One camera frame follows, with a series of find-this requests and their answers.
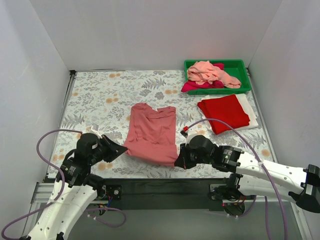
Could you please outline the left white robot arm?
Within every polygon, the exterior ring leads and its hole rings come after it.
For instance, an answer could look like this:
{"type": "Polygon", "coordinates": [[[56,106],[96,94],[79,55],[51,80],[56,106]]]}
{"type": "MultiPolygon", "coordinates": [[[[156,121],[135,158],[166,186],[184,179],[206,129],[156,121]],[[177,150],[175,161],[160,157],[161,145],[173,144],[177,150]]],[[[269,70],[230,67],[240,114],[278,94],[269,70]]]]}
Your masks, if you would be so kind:
{"type": "Polygon", "coordinates": [[[94,200],[113,198],[114,187],[91,172],[92,166],[110,163],[127,148],[113,142],[106,135],[84,133],[64,157],[55,178],[47,205],[33,229],[23,240],[66,240],[81,215],[94,200]]]}

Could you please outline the dusty pink t shirt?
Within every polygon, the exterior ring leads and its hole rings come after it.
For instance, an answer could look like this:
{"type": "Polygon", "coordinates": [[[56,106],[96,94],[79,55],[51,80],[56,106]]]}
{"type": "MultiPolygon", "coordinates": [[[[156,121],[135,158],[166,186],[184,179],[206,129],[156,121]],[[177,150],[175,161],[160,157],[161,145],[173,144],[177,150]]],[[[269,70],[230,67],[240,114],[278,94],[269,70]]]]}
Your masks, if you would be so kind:
{"type": "Polygon", "coordinates": [[[174,166],[178,158],[176,146],[176,108],[153,109],[146,103],[131,108],[126,153],[143,161],[174,166]]]}

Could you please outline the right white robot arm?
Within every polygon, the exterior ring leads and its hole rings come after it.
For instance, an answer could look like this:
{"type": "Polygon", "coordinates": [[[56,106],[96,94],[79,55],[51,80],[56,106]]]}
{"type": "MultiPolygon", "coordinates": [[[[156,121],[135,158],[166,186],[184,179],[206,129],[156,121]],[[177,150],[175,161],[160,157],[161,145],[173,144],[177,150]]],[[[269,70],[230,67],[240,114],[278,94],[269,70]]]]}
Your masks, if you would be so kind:
{"type": "Polygon", "coordinates": [[[308,212],[320,212],[320,169],[315,165],[303,168],[257,160],[240,148],[216,145],[203,135],[195,135],[180,145],[174,166],[186,170],[198,164],[230,173],[226,183],[213,190],[216,198],[275,197],[308,212]]]}

